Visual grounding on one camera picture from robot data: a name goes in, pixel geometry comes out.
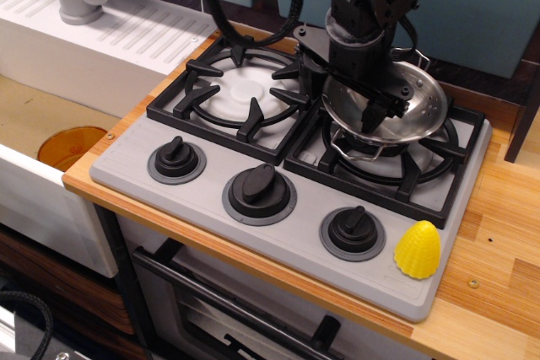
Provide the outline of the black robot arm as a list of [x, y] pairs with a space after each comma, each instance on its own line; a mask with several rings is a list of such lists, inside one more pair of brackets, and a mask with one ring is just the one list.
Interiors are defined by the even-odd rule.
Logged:
[[418, 35], [406, 15], [418, 6], [419, 0], [331, 0], [324, 28], [294, 32], [301, 74], [333, 78], [367, 98], [363, 133], [408, 109], [413, 94], [397, 63], [416, 51]]

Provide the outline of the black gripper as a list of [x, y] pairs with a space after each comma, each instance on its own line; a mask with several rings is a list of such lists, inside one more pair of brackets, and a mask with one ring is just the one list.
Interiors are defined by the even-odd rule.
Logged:
[[389, 57], [383, 30], [356, 37], [338, 24], [324, 29], [300, 26], [294, 37], [309, 55], [299, 57], [299, 73], [310, 99], [320, 98], [328, 73], [369, 100], [362, 113], [362, 132], [373, 132], [387, 116], [407, 112], [413, 89]]

